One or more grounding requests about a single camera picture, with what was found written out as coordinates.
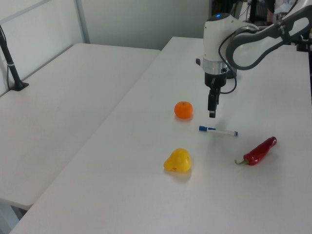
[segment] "blue marker cap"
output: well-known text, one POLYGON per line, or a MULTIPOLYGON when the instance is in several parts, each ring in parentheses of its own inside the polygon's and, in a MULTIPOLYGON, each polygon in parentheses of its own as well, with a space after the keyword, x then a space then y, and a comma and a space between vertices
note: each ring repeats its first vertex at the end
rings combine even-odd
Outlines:
POLYGON ((208 128, 207 128, 207 127, 205 127, 205 126, 200 126, 200 127, 199 127, 199 130, 200 130, 200 131, 205 131, 205 132, 206 132, 206 131, 207 131, 207 129, 208 129, 208 128))

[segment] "yellow pepper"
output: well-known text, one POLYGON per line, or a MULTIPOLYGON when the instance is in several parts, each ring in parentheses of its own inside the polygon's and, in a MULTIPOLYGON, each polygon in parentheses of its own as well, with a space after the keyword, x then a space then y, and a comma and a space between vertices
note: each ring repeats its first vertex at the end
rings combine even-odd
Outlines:
POLYGON ((182 148, 174 150, 164 163, 165 170, 171 172, 187 172, 191 166, 191 156, 187 150, 182 148))

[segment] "chili pepper stem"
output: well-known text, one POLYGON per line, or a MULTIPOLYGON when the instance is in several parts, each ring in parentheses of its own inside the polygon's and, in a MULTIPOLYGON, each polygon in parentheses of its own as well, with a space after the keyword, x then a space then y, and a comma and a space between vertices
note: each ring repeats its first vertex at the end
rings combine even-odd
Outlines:
POLYGON ((237 161, 235 160, 235 163, 236 163, 237 165, 242 165, 242 164, 248 164, 249 161, 248 161, 248 159, 245 159, 245 160, 242 161, 242 162, 237 162, 237 161))

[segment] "red chili pepper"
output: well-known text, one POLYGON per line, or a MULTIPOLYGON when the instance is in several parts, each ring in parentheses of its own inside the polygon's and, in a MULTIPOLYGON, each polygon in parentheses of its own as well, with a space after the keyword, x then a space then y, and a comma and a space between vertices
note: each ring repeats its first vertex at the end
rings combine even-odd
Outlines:
POLYGON ((245 154, 244 161, 238 163, 235 160, 235 163, 237 165, 241 165, 241 164, 247 164, 250 166, 256 165, 258 162, 260 162, 264 158, 265 155, 267 155, 270 148, 276 145, 276 143, 277 143, 277 140, 273 136, 267 139, 266 141, 264 141, 263 143, 261 143, 260 145, 258 145, 253 150, 251 150, 248 154, 245 154))

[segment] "white table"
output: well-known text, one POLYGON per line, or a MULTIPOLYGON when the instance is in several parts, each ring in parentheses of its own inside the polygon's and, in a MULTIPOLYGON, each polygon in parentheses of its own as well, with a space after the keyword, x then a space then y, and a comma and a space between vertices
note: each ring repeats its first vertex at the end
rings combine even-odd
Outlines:
POLYGON ((160 51, 76 44, 0 98, 0 202, 29 209, 160 51))
POLYGON ((211 119, 195 64, 202 53, 202 39, 173 38, 12 234, 310 233, 308 55, 283 46, 239 72, 237 90, 220 97, 211 119), (194 107, 191 121, 175 118, 182 100, 194 107), (278 143, 258 165, 234 164, 271 136, 278 143), (179 147, 192 170, 165 172, 179 147))

